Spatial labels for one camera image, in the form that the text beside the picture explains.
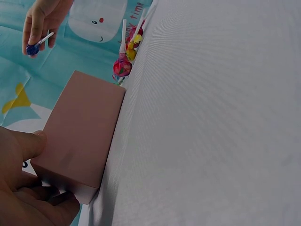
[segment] finger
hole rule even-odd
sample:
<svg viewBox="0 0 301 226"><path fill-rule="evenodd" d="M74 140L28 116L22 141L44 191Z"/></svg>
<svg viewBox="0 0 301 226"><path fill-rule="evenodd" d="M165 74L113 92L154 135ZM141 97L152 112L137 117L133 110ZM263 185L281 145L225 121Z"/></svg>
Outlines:
<svg viewBox="0 0 301 226"><path fill-rule="evenodd" d="M22 37L22 52L27 55L26 46L30 37L30 30L32 28L32 17L26 16L24 27L23 27L23 37Z"/></svg>
<svg viewBox="0 0 301 226"><path fill-rule="evenodd" d="M58 195L59 191L55 187L51 186L38 186L33 188L21 187L17 191L19 194L26 193L37 200L46 201L51 197Z"/></svg>
<svg viewBox="0 0 301 226"><path fill-rule="evenodd" d="M43 33L42 33L41 39L45 38L47 35L48 35L48 30L44 30ZM43 43L40 45L40 50L41 50L41 51L43 51L43 50L45 49L45 43L46 43L46 42L43 42Z"/></svg>
<svg viewBox="0 0 301 226"><path fill-rule="evenodd" d="M60 213L66 226L72 223L79 209L80 204L76 199L69 199L55 206L55 210Z"/></svg>
<svg viewBox="0 0 301 226"><path fill-rule="evenodd" d="M34 186L42 186L42 181L38 179L36 175L22 171L21 176L17 181L16 189Z"/></svg>
<svg viewBox="0 0 301 226"><path fill-rule="evenodd" d="M28 55L30 58L34 59L37 57L38 54L35 54L35 55Z"/></svg>
<svg viewBox="0 0 301 226"><path fill-rule="evenodd" d="M48 47L53 48L55 46L55 40L57 36L58 29L51 29L49 33L53 32L54 34L48 39Z"/></svg>
<svg viewBox="0 0 301 226"><path fill-rule="evenodd" d="M47 142L46 134L43 131L33 133L10 132L17 139L23 156L23 161L39 156Z"/></svg>
<svg viewBox="0 0 301 226"><path fill-rule="evenodd" d="M70 193L70 192L65 192L65 193L62 193L58 196L55 196L55 197L52 197L51 199L48 200L48 202L53 205L53 206L56 206L64 201L67 201L67 200L72 200L72 199L76 199L74 194Z"/></svg>
<svg viewBox="0 0 301 226"><path fill-rule="evenodd" d="M44 27L44 19L45 15L40 8L35 8L32 11L32 27L28 41L29 45L34 45L40 41Z"/></svg>

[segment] pink cardboard box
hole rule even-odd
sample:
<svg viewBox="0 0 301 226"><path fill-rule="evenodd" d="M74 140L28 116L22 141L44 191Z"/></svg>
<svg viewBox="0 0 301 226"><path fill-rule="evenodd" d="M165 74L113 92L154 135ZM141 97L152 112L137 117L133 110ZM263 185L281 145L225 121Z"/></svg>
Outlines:
<svg viewBox="0 0 301 226"><path fill-rule="evenodd" d="M125 89L75 71L45 127L44 152L31 160L43 181L89 204L100 186Z"/></svg>

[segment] red lollipop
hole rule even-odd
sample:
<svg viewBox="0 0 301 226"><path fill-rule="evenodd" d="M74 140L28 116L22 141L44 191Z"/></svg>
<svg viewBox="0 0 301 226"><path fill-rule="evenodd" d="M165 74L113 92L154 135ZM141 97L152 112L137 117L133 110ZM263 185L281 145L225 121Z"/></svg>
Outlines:
<svg viewBox="0 0 301 226"><path fill-rule="evenodd" d="M113 73L118 77L128 76L132 70L132 64L129 62L126 56L126 27L127 20L122 22L122 40L119 49L119 58L115 61L113 65Z"/></svg>

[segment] white cloth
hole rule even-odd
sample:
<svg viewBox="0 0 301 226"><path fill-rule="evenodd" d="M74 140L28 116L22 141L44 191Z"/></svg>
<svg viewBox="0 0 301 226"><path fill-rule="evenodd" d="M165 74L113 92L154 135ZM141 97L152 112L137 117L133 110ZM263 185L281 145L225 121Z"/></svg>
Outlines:
<svg viewBox="0 0 301 226"><path fill-rule="evenodd" d="M90 226L301 225L301 1L160 0Z"/></svg>

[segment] white stick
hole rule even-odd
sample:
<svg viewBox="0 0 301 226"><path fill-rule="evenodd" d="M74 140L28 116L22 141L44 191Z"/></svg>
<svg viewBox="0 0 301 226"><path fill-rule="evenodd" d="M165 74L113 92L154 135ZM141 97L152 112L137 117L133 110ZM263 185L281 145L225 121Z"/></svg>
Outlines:
<svg viewBox="0 0 301 226"><path fill-rule="evenodd" d="M38 44L42 44L42 43L45 42L47 39L49 39L53 34L54 34L54 32L49 33L49 35L47 35L45 38L43 38L41 41L39 41Z"/></svg>
<svg viewBox="0 0 301 226"><path fill-rule="evenodd" d="M126 29L127 29L127 20L124 19L122 21L122 35L121 35L121 45L119 49L119 53L125 53L126 52Z"/></svg>
<svg viewBox="0 0 301 226"><path fill-rule="evenodd" d="M146 17L145 17L144 24L143 24L143 26L142 26L142 30L143 30L143 31L145 30L147 24L149 23L149 21L150 21L150 19L151 19L151 16L153 15L153 13L154 13L154 11L155 11L155 10L154 10L155 8L156 8L156 5L153 6L153 7L151 7L151 8L149 9L149 11L147 12L147 15L146 15Z"/></svg>
<svg viewBox="0 0 301 226"><path fill-rule="evenodd" d="M131 41L134 41L134 38L136 37L136 35L138 34L138 32L139 32L139 30L140 30L140 27L141 27L142 22L143 22L143 20L144 20L144 14L145 14L145 9L143 9L143 11L142 11L142 13L141 13L141 17L140 17L139 23L138 23L138 25L137 25L137 27L136 27L136 30L135 30L134 35L133 35L132 38L131 38Z"/></svg>
<svg viewBox="0 0 301 226"><path fill-rule="evenodd" d="M117 84L120 85L123 80L124 80L124 77L121 77L120 79L118 79Z"/></svg>

